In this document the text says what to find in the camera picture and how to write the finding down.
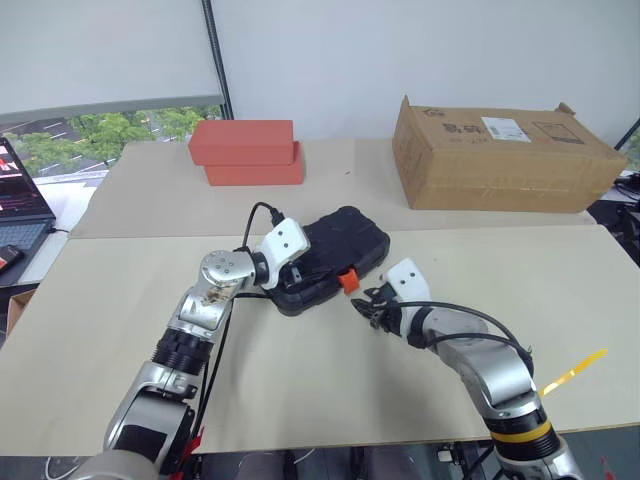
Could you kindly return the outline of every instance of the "yellow ring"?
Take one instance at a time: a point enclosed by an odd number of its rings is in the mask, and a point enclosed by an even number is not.
[[[525,443],[537,440],[544,434],[551,430],[551,422],[547,420],[539,427],[529,430],[523,433],[496,433],[490,432],[494,440],[498,440],[503,443]]]

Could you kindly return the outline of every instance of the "cardboard box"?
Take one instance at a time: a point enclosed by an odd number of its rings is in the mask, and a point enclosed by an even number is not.
[[[294,142],[290,165],[214,165],[204,167],[209,185],[300,185],[304,162],[299,142]]]
[[[7,337],[13,330],[13,327],[16,326],[22,312],[26,308],[29,300],[33,297],[33,294],[36,293],[36,289],[29,290],[26,292],[19,293],[14,295],[9,299],[9,308],[7,310]]]
[[[203,120],[189,141],[196,165],[290,165],[291,120]]]
[[[565,104],[554,111],[410,106],[393,153],[411,208],[578,212],[624,168]]]

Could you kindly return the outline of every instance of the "red foam block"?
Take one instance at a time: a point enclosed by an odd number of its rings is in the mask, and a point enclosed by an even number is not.
[[[304,180],[302,148],[294,142],[294,160],[289,165],[216,165],[204,170],[209,183],[222,185],[299,185]]]
[[[189,141],[196,165],[290,165],[291,120],[203,120]]]

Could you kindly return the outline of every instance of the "black plastic case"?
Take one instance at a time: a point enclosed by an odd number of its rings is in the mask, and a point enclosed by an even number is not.
[[[389,253],[389,235],[355,207],[303,227],[311,248],[280,270],[278,286],[265,292],[284,315],[299,315],[342,289],[338,275],[354,268],[362,278]]]

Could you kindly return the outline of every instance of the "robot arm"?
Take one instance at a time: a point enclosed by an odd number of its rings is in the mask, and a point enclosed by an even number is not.
[[[381,287],[365,291],[371,301],[352,303],[374,328],[392,332],[413,347],[430,349],[460,375],[508,478],[584,480],[547,418],[531,378],[530,358],[513,336],[505,339],[511,344],[496,341],[478,316],[484,314],[431,302],[427,282],[410,259],[381,280]],[[420,306],[421,302],[430,305]]]
[[[282,266],[308,248],[302,228],[286,218],[254,253],[206,255],[198,280],[183,295],[152,359],[142,365],[111,419],[104,452],[72,478],[140,480],[175,472],[195,416],[187,401],[196,395],[200,372],[229,319],[234,297],[250,285],[273,288]]]

